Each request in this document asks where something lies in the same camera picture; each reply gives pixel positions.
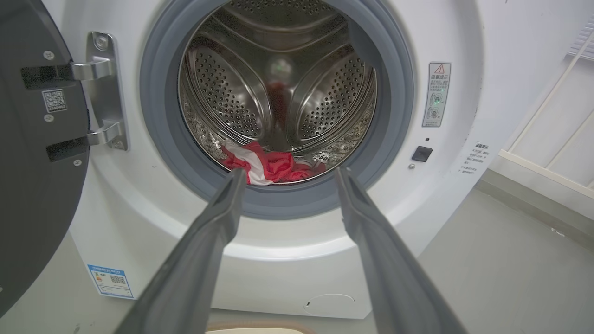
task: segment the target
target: laundry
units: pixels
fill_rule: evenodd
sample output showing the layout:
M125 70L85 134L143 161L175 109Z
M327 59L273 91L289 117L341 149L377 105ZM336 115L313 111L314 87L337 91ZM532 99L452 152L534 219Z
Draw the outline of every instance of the laundry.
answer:
M253 185L300 181L326 170L325 164L321 162L295 160L288 152L266 153L257 141L241 147L227 139L221 150L227 155L227 159L221 160L223 166L229 169L244 168L247 171L247 183Z

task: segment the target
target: front-loading washing machine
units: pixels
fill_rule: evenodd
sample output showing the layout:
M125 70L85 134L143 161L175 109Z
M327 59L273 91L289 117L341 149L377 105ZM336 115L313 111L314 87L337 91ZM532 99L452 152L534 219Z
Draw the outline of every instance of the front-loading washing machine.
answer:
M594 4L19 0L2 10L2 134L16 142L3 194L22 222L3 234L3 305L68 227L98 292L137 298L222 184L225 142L257 141L323 169L248 186L212 307L362 319L371 305L333 169L350 168L418 255Z

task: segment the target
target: qr code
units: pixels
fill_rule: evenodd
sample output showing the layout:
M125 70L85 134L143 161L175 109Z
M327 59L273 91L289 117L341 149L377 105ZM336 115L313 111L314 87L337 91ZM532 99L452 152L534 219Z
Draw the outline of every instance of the qr code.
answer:
M62 89L44 90L42 94L48 112L66 110L66 98Z
M123 277L109 275L109 278L112 279L112 283L126 284L126 281L124 280Z

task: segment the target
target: metal hinge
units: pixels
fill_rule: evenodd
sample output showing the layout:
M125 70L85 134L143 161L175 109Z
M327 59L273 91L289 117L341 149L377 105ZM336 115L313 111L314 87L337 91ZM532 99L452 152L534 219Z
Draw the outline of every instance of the metal hinge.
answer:
M85 91L99 124L99 129L87 134L89 145L107 144L113 149L128 150L113 37L91 31L87 38L87 63L70 63L70 71L73 79L86 82Z

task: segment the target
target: open door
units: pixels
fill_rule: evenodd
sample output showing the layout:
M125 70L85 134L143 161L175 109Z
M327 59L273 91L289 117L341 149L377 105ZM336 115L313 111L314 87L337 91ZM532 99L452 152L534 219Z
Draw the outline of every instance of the open door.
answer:
M40 0L0 6L0 317L62 242L89 160L89 114Z

